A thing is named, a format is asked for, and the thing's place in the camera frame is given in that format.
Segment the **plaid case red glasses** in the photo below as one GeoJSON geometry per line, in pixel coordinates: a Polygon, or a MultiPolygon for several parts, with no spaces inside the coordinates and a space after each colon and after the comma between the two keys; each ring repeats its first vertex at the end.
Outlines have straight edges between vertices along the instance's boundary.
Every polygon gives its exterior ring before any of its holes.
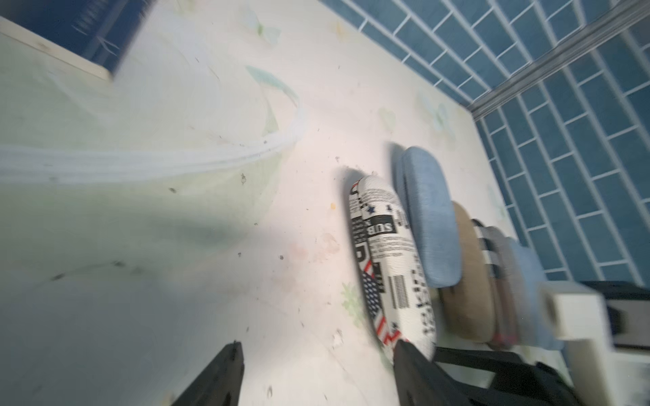
{"type": "Polygon", "coordinates": [[[481,246],[494,300],[495,333],[487,345],[494,350],[509,350],[518,344],[516,313],[511,287],[506,280],[503,262],[494,236],[477,219],[472,219],[472,226],[481,246]]]}

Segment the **grey case tortoise glasses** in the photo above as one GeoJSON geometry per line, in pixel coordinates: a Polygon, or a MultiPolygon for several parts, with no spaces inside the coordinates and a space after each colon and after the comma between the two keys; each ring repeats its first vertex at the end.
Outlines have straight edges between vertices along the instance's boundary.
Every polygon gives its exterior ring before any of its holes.
{"type": "Polygon", "coordinates": [[[487,231],[499,259],[498,281],[502,289],[500,295],[505,307],[508,340],[513,345],[531,346],[535,343],[536,333],[523,276],[521,245],[496,227],[488,227],[487,231]]]}

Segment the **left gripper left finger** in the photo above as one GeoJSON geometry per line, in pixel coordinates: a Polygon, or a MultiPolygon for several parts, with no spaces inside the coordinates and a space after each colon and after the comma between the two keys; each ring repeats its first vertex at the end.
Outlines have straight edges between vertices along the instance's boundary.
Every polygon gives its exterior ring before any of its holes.
{"type": "Polygon", "coordinates": [[[244,374],[242,345],[237,341],[229,343],[172,406],[237,406],[244,374]]]}

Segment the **blue case yellow glasses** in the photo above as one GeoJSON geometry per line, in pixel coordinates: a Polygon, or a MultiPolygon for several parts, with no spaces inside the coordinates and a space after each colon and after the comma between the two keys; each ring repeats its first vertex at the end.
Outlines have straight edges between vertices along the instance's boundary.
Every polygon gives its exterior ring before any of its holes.
{"type": "Polygon", "coordinates": [[[541,287],[548,281],[537,254],[521,245],[521,261],[523,276],[531,306],[531,318],[536,333],[535,343],[531,347],[559,351],[564,348],[564,342],[555,338],[548,319],[547,308],[541,294],[541,287]]]}

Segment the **beige case striped glasses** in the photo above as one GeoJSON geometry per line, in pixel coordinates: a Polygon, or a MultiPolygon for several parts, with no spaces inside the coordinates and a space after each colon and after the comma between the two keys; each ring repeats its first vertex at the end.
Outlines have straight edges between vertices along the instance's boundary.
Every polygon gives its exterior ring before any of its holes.
{"type": "Polygon", "coordinates": [[[399,341],[432,360],[437,328],[423,266],[393,187],[369,175],[352,185],[350,226],[373,331],[392,360],[399,341]]]}

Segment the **blue case orange glasses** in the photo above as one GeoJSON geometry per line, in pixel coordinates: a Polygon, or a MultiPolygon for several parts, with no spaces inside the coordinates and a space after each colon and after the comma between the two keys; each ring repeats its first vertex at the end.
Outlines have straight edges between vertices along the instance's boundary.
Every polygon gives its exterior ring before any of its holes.
{"type": "Polygon", "coordinates": [[[410,147],[394,165],[394,186],[406,211],[428,286],[440,289],[458,284],[460,238],[440,164],[426,150],[410,147]]]}

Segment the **beige case purple glasses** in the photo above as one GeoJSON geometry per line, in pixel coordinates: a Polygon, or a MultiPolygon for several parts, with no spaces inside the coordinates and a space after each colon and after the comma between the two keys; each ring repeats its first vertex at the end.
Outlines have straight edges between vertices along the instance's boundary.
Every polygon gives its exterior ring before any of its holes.
{"type": "Polygon", "coordinates": [[[494,298],[482,246],[465,208],[454,203],[461,249],[458,284],[440,289],[447,328],[475,343],[489,342],[495,333],[494,298]]]}

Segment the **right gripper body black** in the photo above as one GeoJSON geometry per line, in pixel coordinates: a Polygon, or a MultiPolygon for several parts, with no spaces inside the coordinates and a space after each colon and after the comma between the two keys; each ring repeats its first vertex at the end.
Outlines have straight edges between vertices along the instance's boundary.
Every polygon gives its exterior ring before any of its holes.
{"type": "Polygon", "coordinates": [[[487,388],[451,381],[470,405],[581,405],[579,397],[552,367],[527,364],[513,352],[439,347],[433,361],[494,374],[487,388]]]}

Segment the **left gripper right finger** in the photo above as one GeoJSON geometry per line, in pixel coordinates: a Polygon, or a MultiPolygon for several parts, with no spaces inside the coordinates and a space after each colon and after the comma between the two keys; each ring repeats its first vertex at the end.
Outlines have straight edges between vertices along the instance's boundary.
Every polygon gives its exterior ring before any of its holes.
{"type": "Polygon", "coordinates": [[[394,379],[401,406],[472,404],[455,380],[404,340],[394,348],[394,379]]]}

